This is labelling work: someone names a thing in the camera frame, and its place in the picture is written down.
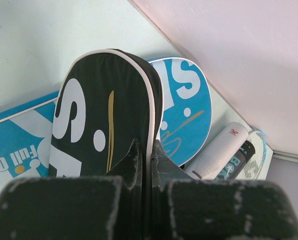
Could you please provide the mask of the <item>blue racket cover bag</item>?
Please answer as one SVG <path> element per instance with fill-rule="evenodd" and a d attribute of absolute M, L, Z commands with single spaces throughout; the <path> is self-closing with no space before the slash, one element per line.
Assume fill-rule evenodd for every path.
<path fill-rule="evenodd" d="M 150 64 L 163 83 L 164 112 L 159 139 L 178 166 L 205 144 L 212 123 L 212 98 L 202 70 L 182 57 Z M 0 113 L 0 192 L 15 178 L 46 177 L 58 92 Z"/>

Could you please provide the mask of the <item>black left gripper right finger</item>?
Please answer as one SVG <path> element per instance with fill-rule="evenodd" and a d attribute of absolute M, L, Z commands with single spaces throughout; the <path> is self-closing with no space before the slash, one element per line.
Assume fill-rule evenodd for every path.
<path fill-rule="evenodd" d="M 263 180 L 195 180 L 156 140 L 151 157 L 153 240 L 298 240 L 285 192 Z"/>

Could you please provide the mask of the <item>black shuttlecock tube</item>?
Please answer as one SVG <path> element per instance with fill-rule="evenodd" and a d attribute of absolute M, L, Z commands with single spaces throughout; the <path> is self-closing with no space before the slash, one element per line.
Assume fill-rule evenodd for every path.
<path fill-rule="evenodd" d="M 235 180 L 255 153 L 254 145 L 246 140 L 216 176 L 215 180 Z"/>

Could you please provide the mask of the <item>white shuttlecock tube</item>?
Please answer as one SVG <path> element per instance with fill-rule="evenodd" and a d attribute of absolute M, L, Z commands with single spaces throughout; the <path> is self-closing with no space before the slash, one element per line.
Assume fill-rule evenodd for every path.
<path fill-rule="evenodd" d="M 249 131 L 238 122 L 229 123 L 184 171 L 195 180 L 214 180 L 249 137 Z"/>

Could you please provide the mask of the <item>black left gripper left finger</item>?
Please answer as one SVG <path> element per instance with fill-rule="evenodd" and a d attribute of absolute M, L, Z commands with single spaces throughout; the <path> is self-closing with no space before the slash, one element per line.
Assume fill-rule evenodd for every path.
<path fill-rule="evenodd" d="M 140 240 L 142 150 L 104 176 L 20 178 L 0 194 L 0 240 Z"/>

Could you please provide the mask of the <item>black racket cover bag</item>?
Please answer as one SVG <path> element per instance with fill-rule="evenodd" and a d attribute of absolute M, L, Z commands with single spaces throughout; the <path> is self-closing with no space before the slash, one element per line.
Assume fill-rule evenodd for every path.
<path fill-rule="evenodd" d="M 119 49 L 80 56 L 59 91 L 49 175 L 104 175 L 133 141 L 148 163 L 162 115 L 161 80 L 146 60 Z"/>

